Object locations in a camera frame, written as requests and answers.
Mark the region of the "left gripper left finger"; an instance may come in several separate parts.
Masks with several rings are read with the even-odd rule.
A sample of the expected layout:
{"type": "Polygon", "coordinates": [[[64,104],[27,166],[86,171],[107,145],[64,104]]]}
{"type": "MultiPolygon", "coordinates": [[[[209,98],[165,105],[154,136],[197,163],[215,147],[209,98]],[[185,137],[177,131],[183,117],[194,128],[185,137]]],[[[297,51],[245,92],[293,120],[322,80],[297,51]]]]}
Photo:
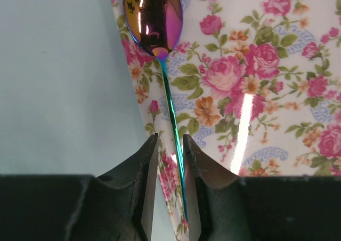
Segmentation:
{"type": "Polygon", "coordinates": [[[63,240],[151,240],[158,134],[111,170],[94,177],[70,174],[80,192],[63,240]]]}

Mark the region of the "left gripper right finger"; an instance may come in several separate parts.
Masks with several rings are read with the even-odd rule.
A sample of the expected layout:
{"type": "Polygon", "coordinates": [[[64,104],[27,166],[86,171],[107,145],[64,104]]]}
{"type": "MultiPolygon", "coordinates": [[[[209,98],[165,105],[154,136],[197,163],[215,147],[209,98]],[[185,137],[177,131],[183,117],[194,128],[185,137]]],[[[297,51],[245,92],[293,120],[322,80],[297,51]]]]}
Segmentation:
{"type": "Polygon", "coordinates": [[[251,220],[245,180],[183,137],[185,194],[190,240],[262,240],[251,220]]]}

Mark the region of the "iridescent rainbow spoon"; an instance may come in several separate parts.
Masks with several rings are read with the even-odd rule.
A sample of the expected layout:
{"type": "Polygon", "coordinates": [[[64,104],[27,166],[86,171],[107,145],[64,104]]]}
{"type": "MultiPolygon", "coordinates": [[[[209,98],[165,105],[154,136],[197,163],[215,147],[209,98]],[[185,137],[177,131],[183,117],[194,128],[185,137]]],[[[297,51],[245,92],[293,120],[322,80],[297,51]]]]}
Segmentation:
{"type": "Polygon", "coordinates": [[[187,214],[185,168],[176,112],[168,79],[167,59],[175,49],[183,28],[181,0],[123,0],[129,32],[137,45],[158,60],[163,77],[168,115],[172,126],[183,211],[187,214]]]}

